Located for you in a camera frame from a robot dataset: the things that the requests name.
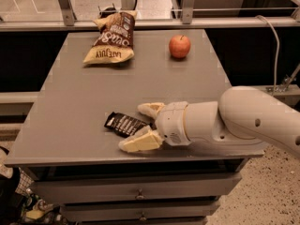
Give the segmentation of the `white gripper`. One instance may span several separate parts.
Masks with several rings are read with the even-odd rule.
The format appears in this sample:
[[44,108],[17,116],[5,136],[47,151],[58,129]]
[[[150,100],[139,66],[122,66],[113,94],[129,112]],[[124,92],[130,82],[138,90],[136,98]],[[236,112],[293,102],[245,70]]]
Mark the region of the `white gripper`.
[[184,127],[186,101],[173,102],[165,106],[162,102],[143,103],[138,106],[138,111],[156,119],[157,130],[149,126],[138,130],[134,135],[122,140],[118,146],[122,151],[133,153],[158,149],[165,143],[171,146],[190,145]]

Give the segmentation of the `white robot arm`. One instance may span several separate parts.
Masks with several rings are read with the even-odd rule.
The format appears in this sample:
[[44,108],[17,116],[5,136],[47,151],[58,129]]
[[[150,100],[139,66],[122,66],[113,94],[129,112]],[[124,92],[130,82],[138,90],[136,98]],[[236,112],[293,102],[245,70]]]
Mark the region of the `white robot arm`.
[[144,103],[138,111],[155,120],[119,143],[128,153],[170,146],[238,150],[269,143],[300,157],[300,112],[262,90],[235,86],[217,101]]

